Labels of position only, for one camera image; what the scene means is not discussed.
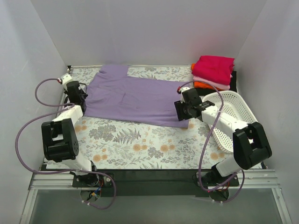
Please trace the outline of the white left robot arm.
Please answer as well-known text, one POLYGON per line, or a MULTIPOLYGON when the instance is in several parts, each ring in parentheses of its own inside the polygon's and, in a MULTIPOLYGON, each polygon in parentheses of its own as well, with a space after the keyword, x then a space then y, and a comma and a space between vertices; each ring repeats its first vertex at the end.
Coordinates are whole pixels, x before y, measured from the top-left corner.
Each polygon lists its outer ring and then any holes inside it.
POLYGON ((93 187, 99 183, 99 174, 96 173, 94 163, 86 159, 79 150, 79 142, 75 132, 76 122, 86 112, 85 99, 87 93, 81 88, 81 83, 73 81, 61 81, 67 101, 73 103, 73 107, 62 112, 58 117, 41 125, 44 156, 49 161, 62 163, 75 179, 87 186, 93 187))

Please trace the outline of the purple t shirt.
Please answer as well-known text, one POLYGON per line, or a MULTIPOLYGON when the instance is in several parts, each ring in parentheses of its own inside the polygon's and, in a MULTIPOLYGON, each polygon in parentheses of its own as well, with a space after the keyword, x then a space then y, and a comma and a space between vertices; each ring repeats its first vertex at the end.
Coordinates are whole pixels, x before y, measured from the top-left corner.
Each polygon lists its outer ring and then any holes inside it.
POLYGON ((85 116, 187 128, 174 103, 182 82, 128 76, 128 66, 104 65, 87 87, 85 116))

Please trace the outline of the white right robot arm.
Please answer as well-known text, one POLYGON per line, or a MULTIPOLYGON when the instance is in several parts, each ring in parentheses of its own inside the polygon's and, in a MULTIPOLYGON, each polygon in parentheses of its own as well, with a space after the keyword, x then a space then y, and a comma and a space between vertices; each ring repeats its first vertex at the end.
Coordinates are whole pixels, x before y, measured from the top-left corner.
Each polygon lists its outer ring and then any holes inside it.
POLYGON ((199 183, 207 182, 223 185, 237 172, 248 170, 272 156, 272 150, 263 126, 248 123, 223 112, 224 98, 220 95, 221 105, 203 101, 194 88, 179 87, 180 100, 174 103, 178 120, 191 118, 211 125, 211 131, 220 130, 233 141, 233 154, 212 166, 211 171, 199 175, 199 183))

